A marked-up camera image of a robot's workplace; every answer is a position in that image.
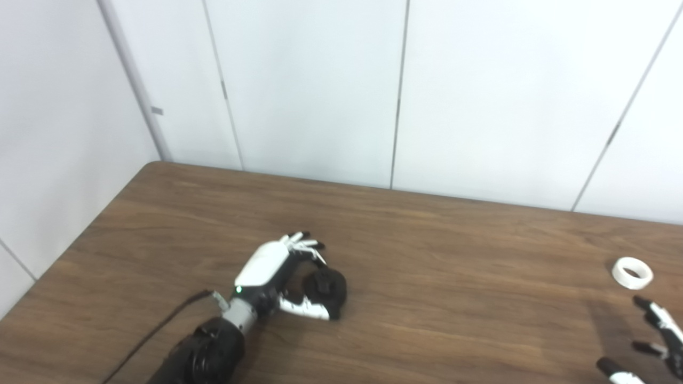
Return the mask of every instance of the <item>brown table surface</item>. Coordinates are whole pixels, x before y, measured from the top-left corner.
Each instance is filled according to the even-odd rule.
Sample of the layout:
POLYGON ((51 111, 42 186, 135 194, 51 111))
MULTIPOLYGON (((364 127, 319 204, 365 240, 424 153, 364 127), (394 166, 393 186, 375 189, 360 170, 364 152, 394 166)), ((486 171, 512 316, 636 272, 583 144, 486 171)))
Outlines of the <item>brown table surface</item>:
MULTIPOLYGON (((342 319, 264 320, 233 383, 607 383, 603 355, 675 382, 630 350, 659 337, 609 267, 645 260, 641 294, 683 319, 683 227, 168 163, 146 166, 0 322, 0 381, 99 383, 181 301, 229 294, 258 245, 296 230, 346 276, 342 319)), ((190 307, 112 382, 144 383, 216 313, 190 307)))

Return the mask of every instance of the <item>roll of tape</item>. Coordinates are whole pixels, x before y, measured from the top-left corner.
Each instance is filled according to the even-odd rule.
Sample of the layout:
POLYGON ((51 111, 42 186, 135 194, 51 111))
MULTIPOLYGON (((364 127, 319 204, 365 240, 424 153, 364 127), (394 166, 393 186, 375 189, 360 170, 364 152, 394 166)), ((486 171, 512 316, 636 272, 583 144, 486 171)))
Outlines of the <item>roll of tape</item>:
POLYGON ((645 288, 652 281, 654 274, 646 263, 636 258, 620 258, 614 263, 612 276, 614 280, 617 280, 617 283, 628 289, 636 290, 645 288), (626 270, 632 271, 638 276, 631 275, 626 270))

